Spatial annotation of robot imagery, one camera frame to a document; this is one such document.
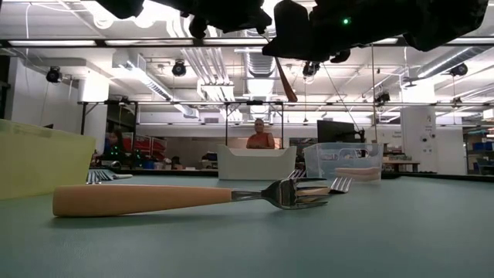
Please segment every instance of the computer monitor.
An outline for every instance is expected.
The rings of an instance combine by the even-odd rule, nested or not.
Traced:
[[[331,120],[317,121],[317,142],[345,142],[358,143],[360,139],[355,138],[355,127],[352,123],[341,123]]]

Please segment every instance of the fork handle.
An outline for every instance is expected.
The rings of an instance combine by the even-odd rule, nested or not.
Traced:
[[[115,216],[230,202],[228,188],[163,185],[74,185],[53,193],[53,215]]]

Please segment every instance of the white plastic bin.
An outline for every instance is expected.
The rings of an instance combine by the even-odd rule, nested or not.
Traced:
[[[381,179],[382,144],[319,143],[303,151],[308,178],[351,177],[355,181]]]

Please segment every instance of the metal fork neck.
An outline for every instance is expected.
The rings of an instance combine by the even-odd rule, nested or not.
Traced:
[[[262,199],[260,191],[232,190],[232,202]]]

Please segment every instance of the desk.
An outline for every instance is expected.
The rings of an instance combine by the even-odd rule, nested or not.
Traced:
[[[392,164],[395,172],[400,171],[400,165],[411,165],[411,170],[413,172],[418,172],[418,161],[383,161],[383,164]]]
[[[118,181],[260,189],[260,181]],[[355,184],[328,205],[263,200],[114,218],[54,219],[51,195],[0,201],[0,277],[490,277],[492,183]]]

